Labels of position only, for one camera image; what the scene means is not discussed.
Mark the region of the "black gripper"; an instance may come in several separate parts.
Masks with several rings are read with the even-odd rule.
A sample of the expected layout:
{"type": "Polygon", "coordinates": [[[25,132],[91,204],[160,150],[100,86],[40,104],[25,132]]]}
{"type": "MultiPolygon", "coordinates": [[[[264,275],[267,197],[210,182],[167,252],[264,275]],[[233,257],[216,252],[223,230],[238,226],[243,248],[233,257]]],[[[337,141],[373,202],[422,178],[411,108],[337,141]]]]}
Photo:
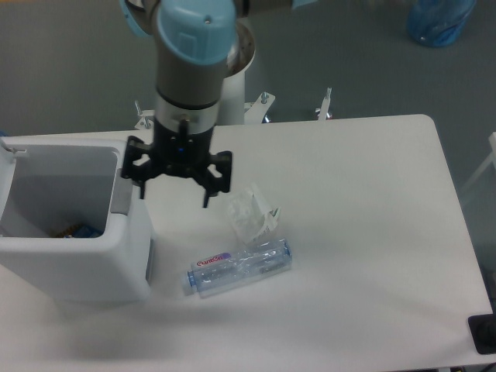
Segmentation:
{"type": "Polygon", "coordinates": [[[210,198],[229,193],[232,180],[232,152],[211,154],[214,127],[202,133],[189,133],[190,126],[180,124],[178,132],[155,123],[153,142],[144,143],[129,136],[121,169],[121,177],[139,187],[144,199],[146,182],[166,174],[171,177],[193,178],[205,190],[203,208],[210,198]]]}

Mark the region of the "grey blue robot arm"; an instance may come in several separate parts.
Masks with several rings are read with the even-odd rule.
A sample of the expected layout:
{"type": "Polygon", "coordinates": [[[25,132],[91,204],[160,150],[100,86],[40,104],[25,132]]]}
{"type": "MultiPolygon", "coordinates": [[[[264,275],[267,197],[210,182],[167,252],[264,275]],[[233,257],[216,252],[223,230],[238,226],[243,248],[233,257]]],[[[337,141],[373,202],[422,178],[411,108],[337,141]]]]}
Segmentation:
{"type": "Polygon", "coordinates": [[[205,190],[203,203],[230,190],[233,155],[210,152],[219,116],[236,21],[304,1],[121,1],[135,33],[152,36],[157,50],[157,104],[153,141],[127,139],[121,176],[144,190],[166,174],[191,178],[205,190]]]}

